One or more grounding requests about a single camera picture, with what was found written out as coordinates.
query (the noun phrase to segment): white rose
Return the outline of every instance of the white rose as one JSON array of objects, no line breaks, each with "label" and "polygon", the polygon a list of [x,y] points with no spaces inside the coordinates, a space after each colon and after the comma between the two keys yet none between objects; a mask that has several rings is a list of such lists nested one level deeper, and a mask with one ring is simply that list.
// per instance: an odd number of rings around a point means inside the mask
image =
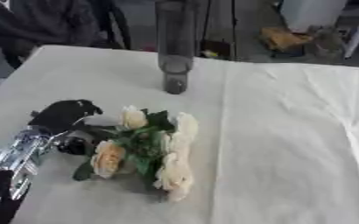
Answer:
[{"label": "white rose", "polygon": [[111,178],[118,170],[119,163],[125,154],[125,149],[109,140],[100,142],[95,151],[97,154],[91,158],[94,173],[105,179]]},{"label": "white rose", "polygon": [[199,132],[199,124],[197,123],[196,118],[186,113],[179,113],[176,117],[176,123],[177,132],[180,132],[182,135],[187,137],[189,143],[191,144]]},{"label": "white rose", "polygon": [[123,108],[123,126],[127,129],[134,130],[147,125],[147,119],[143,111],[134,106]]},{"label": "white rose", "polygon": [[156,188],[169,192],[170,201],[183,200],[194,184],[194,177],[188,162],[190,151],[189,137],[176,132],[171,138],[164,137],[165,150],[168,154],[163,159],[162,167],[156,173]]}]

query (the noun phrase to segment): white table cover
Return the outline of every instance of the white table cover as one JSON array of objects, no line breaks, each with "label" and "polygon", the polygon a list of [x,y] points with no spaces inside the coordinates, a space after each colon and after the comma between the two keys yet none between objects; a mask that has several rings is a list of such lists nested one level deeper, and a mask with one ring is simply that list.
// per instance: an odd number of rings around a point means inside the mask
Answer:
[{"label": "white table cover", "polygon": [[162,203],[133,178],[75,182],[83,157],[50,155],[14,224],[359,224],[359,68],[197,59],[189,89],[162,91],[156,54],[47,46],[0,87],[0,147],[33,110],[89,99],[200,121],[196,183]]}]

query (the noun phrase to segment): white cabinet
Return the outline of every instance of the white cabinet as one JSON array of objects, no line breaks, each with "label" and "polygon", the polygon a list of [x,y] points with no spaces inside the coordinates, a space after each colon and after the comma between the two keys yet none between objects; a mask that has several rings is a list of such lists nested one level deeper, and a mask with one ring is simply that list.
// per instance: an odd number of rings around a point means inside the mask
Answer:
[{"label": "white cabinet", "polygon": [[348,0],[285,0],[281,14],[292,32],[306,32],[310,26],[330,26]]}]

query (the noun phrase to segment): flower bouquet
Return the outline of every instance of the flower bouquet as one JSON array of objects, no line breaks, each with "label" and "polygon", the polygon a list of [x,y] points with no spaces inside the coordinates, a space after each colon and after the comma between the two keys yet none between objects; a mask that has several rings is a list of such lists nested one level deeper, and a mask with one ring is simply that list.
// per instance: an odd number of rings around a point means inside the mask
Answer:
[{"label": "flower bouquet", "polygon": [[118,173],[137,172],[147,185],[168,192],[168,199],[184,199],[194,177],[188,163],[190,146],[198,132],[196,119],[167,111],[150,113],[134,106],[123,109],[115,126],[84,125],[83,131],[98,141],[85,147],[86,162],[74,173],[77,181]]}]

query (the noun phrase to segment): chair leg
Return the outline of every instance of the chair leg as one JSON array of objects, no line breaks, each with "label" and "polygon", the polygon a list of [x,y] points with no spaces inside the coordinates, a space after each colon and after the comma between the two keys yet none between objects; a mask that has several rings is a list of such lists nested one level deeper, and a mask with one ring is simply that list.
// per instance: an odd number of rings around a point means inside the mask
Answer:
[{"label": "chair leg", "polygon": [[18,56],[13,53],[6,52],[5,50],[3,50],[3,55],[6,62],[8,62],[8,64],[14,69],[18,69],[23,64],[23,62],[18,58]]}]

